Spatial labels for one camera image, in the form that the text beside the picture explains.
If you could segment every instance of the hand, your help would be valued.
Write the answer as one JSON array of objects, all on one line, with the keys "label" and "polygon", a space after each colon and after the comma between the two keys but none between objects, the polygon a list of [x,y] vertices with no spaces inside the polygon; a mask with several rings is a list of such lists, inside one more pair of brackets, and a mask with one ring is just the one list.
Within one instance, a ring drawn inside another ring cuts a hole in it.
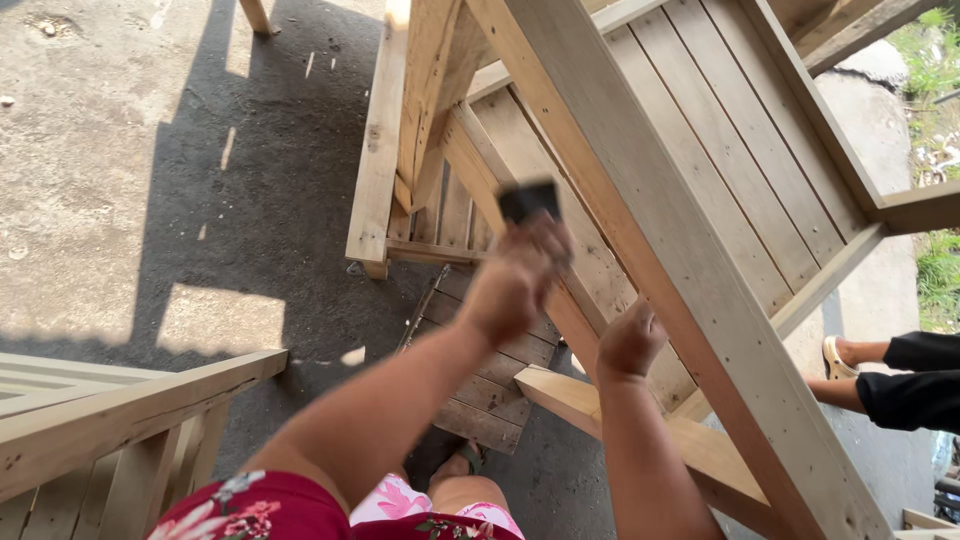
[{"label": "hand", "polygon": [[597,371],[646,377],[666,343],[666,330],[642,297],[617,317],[600,338]]},{"label": "hand", "polygon": [[573,238],[546,212],[507,232],[480,267],[455,324],[482,332],[494,349],[529,331],[570,262]]}]

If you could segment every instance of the person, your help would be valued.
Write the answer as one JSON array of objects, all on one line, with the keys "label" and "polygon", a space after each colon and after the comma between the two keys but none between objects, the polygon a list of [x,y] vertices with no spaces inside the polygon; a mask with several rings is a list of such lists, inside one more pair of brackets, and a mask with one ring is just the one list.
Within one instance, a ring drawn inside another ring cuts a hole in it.
[{"label": "person", "polygon": [[[808,379],[818,402],[866,414],[890,430],[960,433],[960,335],[913,331],[890,341],[824,339],[827,380]],[[916,373],[860,372],[867,362]]]},{"label": "person", "polygon": [[[522,539],[468,443],[414,491],[401,464],[448,395],[538,319],[572,253],[545,212],[511,225],[453,323],[294,415],[239,474],[176,504],[150,540]],[[666,335],[641,299],[601,339],[596,367],[613,517],[621,538],[723,538],[674,448],[646,373]]]}]

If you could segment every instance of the black pants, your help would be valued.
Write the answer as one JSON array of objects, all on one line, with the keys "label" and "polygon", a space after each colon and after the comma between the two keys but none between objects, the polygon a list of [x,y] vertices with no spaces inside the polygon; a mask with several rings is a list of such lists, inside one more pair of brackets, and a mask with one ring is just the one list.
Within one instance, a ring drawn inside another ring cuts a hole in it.
[{"label": "black pants", "polygon": [[856,392],[881,428],[960,433],[960,335],[913,331],[890,340],[883,363],[918,373],[861,373]]}]

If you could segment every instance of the concrete floor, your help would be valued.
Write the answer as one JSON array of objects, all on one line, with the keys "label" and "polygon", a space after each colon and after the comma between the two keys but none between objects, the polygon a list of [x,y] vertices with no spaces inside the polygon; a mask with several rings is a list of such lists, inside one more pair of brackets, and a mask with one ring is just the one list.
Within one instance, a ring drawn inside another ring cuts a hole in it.
[{"label": "concrete floor", "polygon": [[[234,400],[219,478],[363,368],[341,355],[391,353],[437,272],[346,272],[381,0],[265,4],[283,29],[269,40],[235,0],[0,0],[0,94],[15,99],[0,110],[0,351],[180,371],[290,349],[286,372]],[[866,120],[841,118],[870,138]],[[824,329],[916,327],[909,246],[894,242],[866,292],[845,282],[791,337],[802,369],[817,369]],[[898,300],[857,304],[877,290]],[[569,354],[553,368],[579,376]],[[825,409],[892,521],[930,509],[928,433]],[[450,444],[428,433],[407,463],[415,486]],[[485,474],[528,538],[614,537],[601,445],[543,409]]]}]

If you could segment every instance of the pink floral shorts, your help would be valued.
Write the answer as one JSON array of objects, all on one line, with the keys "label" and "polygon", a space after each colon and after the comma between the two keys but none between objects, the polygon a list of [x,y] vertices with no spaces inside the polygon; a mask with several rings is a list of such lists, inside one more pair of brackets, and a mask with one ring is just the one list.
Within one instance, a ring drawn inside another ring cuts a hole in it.
[{"label": "pink floral shorts", "polygon": [[[398,520],[430,511],[433,511],[433,503],[425,493],[414,491],[414,488],[407,485],[401,477],[388,474],[350,513],[350,526],[371,521]],[[474,503],[464,507],[455,515],[490,522],[507,529],[523,540],[523,534],[516,526],[514,518],[496,504]]]}]

